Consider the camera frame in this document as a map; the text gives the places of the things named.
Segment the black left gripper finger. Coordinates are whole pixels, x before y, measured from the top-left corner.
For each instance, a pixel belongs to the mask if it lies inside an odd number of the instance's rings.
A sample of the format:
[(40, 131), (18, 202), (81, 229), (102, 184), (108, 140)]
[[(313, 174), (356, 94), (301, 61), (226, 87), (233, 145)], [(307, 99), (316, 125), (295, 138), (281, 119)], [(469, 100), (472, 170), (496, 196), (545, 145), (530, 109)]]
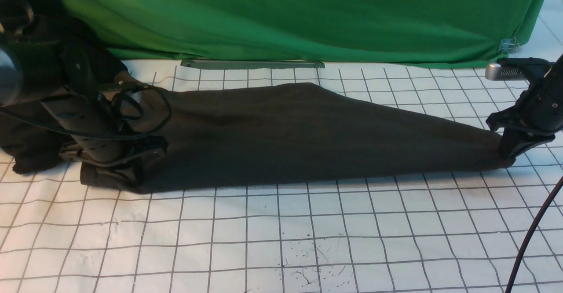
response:
[(112, 174), (127, 186), (139, 186), (144, 179), (142, 159), (130, 159), (115, 165), (112, 167)]

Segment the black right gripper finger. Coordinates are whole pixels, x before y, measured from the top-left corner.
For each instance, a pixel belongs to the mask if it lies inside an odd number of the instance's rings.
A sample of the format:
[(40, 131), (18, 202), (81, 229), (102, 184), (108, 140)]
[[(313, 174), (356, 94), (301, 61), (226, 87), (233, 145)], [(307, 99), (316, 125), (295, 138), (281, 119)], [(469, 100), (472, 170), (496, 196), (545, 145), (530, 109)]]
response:
[(498, 151), (504, 159), (515, 159), (528, 150), (555, 140), (555, 135), (543, 136), (518, 129), (505, 128)]

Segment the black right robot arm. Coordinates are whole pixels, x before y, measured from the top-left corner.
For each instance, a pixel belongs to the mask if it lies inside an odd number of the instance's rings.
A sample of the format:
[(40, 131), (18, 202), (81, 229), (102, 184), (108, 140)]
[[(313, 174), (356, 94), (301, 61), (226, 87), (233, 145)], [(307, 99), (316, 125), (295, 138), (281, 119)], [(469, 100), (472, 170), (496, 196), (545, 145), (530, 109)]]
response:
[(495, 132), (503, 128), (499, 153), (516, 158), (555, 140), (563, 125), (563, 59), (550, 62), (536, 57), (503, 57), (487, 64), (490, 81), (529, 82), (512, 107), (492, 113), (486, 120)]

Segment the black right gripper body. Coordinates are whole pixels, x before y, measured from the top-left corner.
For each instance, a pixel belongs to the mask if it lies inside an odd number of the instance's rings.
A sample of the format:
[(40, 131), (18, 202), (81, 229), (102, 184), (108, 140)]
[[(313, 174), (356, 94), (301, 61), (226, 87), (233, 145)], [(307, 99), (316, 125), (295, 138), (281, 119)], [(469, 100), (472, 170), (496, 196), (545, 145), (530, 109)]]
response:
[(529, 86), (515, 104), (486, 119), (491, 131), (518, 129), (538, 135), (555, 135), (562, 129), (562, 65), (554, 64), (545, 76), (527, 80)]

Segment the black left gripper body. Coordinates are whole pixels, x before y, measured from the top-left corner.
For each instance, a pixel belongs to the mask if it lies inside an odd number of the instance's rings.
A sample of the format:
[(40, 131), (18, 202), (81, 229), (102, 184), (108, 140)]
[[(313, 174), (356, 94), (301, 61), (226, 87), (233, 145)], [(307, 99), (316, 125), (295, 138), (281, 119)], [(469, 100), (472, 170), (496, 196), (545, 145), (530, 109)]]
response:
[(130, 159), (165, 154), (168, 143), (157, 133), (167, 124), (168, 117), (145, 132), (137, 132), (130, 125), (143, 118), (145, 111), (133, 95), (144, 91), (155, 92), (168, 107), (161, 90), (139, 82), (100, 86), (93, 97), (68, 92), (41, 100), (41, 105), (60, 125), (58, 132), (74, 140), (63, 145), (61, 157), (110, 169)]

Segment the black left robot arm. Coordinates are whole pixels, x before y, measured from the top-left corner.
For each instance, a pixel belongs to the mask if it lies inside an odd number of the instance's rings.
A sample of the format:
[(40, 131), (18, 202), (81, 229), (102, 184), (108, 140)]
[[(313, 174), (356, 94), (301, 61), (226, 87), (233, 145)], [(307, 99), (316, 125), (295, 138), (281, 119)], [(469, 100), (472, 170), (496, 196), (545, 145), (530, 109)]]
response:
[(26, 35), (39, 20), (28, 1), (1, 0), (1, 113), (69, 136), (58, 148), (61, 159), (139, 186), (142, 158), (167, 152), (157, 132), (171, 119), (171, 105), (157, 91), (167, 116), (147, 132), (135, 131), (129, 123), (144, 111), (132, 96), (156, 88), (133, 79), (100, 83), (78, 41)]

